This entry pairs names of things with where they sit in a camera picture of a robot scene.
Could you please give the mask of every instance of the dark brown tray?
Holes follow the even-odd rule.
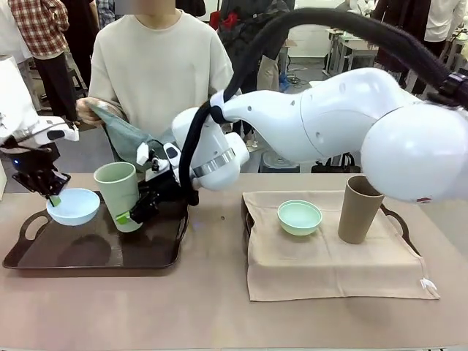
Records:
[[[176,263],[189,221],[186,203],[161,203],[160,213],[153,221],[123,234],[117,231],[101,194],[96,193],[101,206],[84,225],[63,226],[53,221],[46,210],[29,217],[3,266],[19,270],[162,270]],[[45,217],[47,223],[29,240],[26,231],[40,217]]]

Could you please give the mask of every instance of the mint green bowl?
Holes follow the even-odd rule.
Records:
[[[278,219],[289,234],[311,235],[322,222],[322,212],[307,201],[286,201],[278,208]]]

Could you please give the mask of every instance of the green cup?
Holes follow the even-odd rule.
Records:
[[[117,221],[117,217],[130,211],[140,198],[137,170],[127,162],[104,165],[94,172],[94,180],[104,198],[117,230],[123,233],[134,232],[142,224]]]

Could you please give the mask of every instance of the bowl rim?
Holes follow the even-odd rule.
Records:
[[[55,214],[55,213],[51,214],[50,213],[50,208],[55,208],[55,207],[53,207],[50,204],[50,201],[47,200],[47,203],[45,205],[45,208],[47,209],[47,213],[50,214],[51,216],[55,216],[55,217],[60,218],[60,219],[78,219],[78,218],[83,218],[83,217],[89,216],[90,214],[93,214],[96,210],[99,209],[99,204],[101,203],[101,199],[99,198],[99,195],[96,194],[96,192],[94,192],[92,190],[84,189],[84,188],[69,188],[69,189],[62,190],[62,192],[71,192],[71,191],[77,191],[77,190],[80,190],[80,191],[85,190],[85,192],[92,193],[95,196],[95,199],[97,199],[98,206],[94,210],[89,211],[89,213],[84,214],[84,215],[79,216],[79,217],[76,217],[76,216],[62,216],[60,214]]]
[[[319,219],[318,219],[317,223],[315,225],[312,225],[312,226],[302,227],[302,226],[297,226],[297,225],[291,225],[288,222],[284,221],[283,218],[281,217],[281,215],[279,214],[279,212],[284,207],[286,207],[287,205],[293,205],[293,204],[307,205],[308,207],[312,208],[316,213],[319,214]],[[285,201],[284,203],[282,203],[278,207],[277,214],[278,214],[278,219],[282,223],[284,223],[285,225],[289,225],[290,227],[295,228],[295,229],[312,229],[312,228],[315,228],[316,226],[318,226],[320,223],[322,223],[322,211],[316,205],[314,205],[313,203],[310,203],[309,201],[305,201],[305,200],[288,200],[288,201]]]

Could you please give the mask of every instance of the cup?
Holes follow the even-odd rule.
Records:
[[[383,198],[384,195],[374,189],[364,175],[348,179],[339,220],[339,237],[349,244],[362,243]]]
[[[142,224],[129,220],[125,224],[116,217],[130,211],[140,198],[135,166],[127,162],[104,165],[94,172],[94,180],[104,198],[107,209],[117,227],[123,233],[139,229]]]

